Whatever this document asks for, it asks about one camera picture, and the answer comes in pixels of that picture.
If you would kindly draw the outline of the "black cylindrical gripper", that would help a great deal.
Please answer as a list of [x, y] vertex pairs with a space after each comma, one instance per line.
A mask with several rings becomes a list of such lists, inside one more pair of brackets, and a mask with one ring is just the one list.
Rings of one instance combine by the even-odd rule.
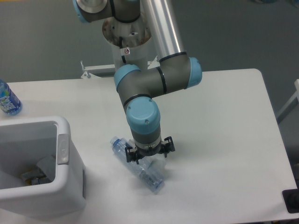
[[175, 152], [175, 146], [171, 136], [164, 139], [134, 139], [135, 147], [125, 147], [125, 154], [127, 162], [134, 161], [139, 164], [139, 159], [143, 157], [153, 156], [158, 154], [162, 148], [164, 157], [167, 158], [168, 153]]

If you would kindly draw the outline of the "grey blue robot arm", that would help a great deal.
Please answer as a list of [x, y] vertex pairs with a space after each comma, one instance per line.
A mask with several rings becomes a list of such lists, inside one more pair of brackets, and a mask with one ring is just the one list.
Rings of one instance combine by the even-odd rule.
[[198, 85], [202, 69], [189, 57], [169, 0], [75, 0], [82, 22], [103, 20], [106, 40], [117, 48], [114, 83], [130, 127], [134, 147], [127, 162], [175, 151], [162, 139], [155, 97]]

